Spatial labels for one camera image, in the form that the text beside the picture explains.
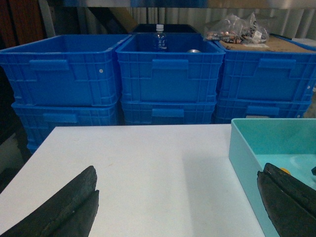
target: bottle cap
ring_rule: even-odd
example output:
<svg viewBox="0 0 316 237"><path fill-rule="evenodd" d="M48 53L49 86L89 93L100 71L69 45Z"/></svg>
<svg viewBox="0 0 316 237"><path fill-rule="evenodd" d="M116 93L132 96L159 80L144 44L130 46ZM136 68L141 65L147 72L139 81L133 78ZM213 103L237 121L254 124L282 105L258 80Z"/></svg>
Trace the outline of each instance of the bottle cap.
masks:
<svg viewBox="0 0 316 237"><path fill-rule="evenodd" d="M162 24L157 24L156 25L156 31L163 31L163 25Z"/></svg>

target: plastic bag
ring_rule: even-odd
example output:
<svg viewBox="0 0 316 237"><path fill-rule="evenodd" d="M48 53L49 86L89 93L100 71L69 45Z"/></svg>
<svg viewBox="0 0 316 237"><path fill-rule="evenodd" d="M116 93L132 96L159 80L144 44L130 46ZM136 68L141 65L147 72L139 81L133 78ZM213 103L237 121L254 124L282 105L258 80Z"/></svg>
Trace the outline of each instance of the plastic bag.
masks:
<svg viewBox="0 0 316 237"><path fill-rule="evenodd" d="M270 20L267 17L258 17L253 12L246 19L233 14L214 25L207 26L205 40L222 40L225 43L266 43L269 39Z"/></svg>

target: orange object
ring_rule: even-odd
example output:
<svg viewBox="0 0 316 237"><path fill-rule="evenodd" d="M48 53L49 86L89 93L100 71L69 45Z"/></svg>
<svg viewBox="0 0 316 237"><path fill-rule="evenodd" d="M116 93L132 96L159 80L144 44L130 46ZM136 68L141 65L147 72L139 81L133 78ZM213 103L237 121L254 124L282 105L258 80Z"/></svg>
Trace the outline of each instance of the orange object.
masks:
<svg viewBox="0 0 316 237"><path fill-rule="evenodd" d="M286 168L280 168L281 170L283 170L285 173L288 173L289 175L291 175L290 171L288 171Z"/></svg>

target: crate handle slot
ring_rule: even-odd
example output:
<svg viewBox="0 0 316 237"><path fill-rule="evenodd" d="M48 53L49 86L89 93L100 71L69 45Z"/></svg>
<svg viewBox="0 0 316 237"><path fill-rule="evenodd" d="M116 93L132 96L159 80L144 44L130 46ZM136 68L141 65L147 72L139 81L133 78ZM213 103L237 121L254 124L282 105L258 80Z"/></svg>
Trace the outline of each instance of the crate handle slot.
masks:
<svg viewBox="0 0 316 237"><path fill-rule="evenodd" d="M279 111L279 107L248 106L246 114L258 116L277 116Z"/></svg>
<svg viewBox="0 0 316 237"><path fill-rule="evenodd" d="M53 114L45 113L43 114L45 122L68 122L68 123L78 123L77 115L75 114Z"/></svg>
<svg viewBox="0 0 316 237"><path fill-rule="evenodd" d="M30 60L30 68L33 71L67 71L67 60Z"/></svg>
<svg viewBox="0 0 316 237"><path fill-rule="evenodd" d="M153 117L183 118L183 109L153 109Z"/></svg>
<svg viewBox="0 0 316 237"><path fill-rule="evenodd" d="M188 70L189 61L185 59L153 59L153 69Z"/></svg>
<svg viewBox="0 0 316 237"><path fill-rule="evenodd" d="M295 59L270 59L261 58L259 61L259 68L279 68L279 69L293 69L295 68Z"/></svg>

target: blue plastic crate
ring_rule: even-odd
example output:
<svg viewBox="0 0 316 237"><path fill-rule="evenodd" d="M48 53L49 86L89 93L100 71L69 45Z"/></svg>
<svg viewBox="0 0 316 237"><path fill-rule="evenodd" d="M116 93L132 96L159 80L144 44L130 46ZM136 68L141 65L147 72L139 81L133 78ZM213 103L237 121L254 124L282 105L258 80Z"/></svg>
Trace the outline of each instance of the blue plastic crate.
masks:
<svg viewBox="0 0 316 237"><path fill-rule="evenodd" d="M29 145L40 146L57 126L118 124L117 104L108 107L41 107L12 104L28 135Z"/></svg>
<svg viewBox="0 0 316 237"><path fill-rule="evenodd" d="M219 68L219 72L218 72L218 79L217 79L217 84L216 84L217 96L219 96L220 91L221 91L221 87L222 87L222 81L223 81L223 75L224 75L224 67L225 67L225 63L223 63L221 65L221 67Z"/></svg>
<svg viewBox="0 0 316 237"><path fill-rule="evenodd" d="M168 52L153 52L153 34L135 34L117 49L123 101L214 103L224 52L200 34L167 40Z"/></svg>
<svg viewBox="0 0 316 237"><path fill-rule="evenodd" d="M198 31L190 25L185 24L164 24L165 33L197 33ZM139 24L131 33L153 33L156 32L156 24Z"/></svg>
<svg viewBox="0 0 316 237"><path fill-rule="evenodd" d="M219 97L309 101L316 83L316 49L283 40L315 53L227 50L216 42L225 51L223 74L218 80Z"/></svg>
<svg viewBox="0 0 316 237"><path fill-rule="evenodd" d="M216 104L121 103L126 125L209 124Z"/></svg>
<svg viewBox="0 0 316 237"><path fill-rule="evenodd" d="M302 118L310 104L310 101L292 103L219 98L212 121L231 123L235 118Z"/></svg>
<svg viewBox="0 0 316 237"><path fill-rule="evenodd" d="M31 154L34 154L36 150L39 148L38 146L32 145L31 143L28 143L26 147L29 149Z"/></svg>
<svg viewBox="0 0 316 237"><path fill-rule="evenodd" d="M115 49L128 35L64 35L0 50L23 105L108 106L121 93Z"/></svg>

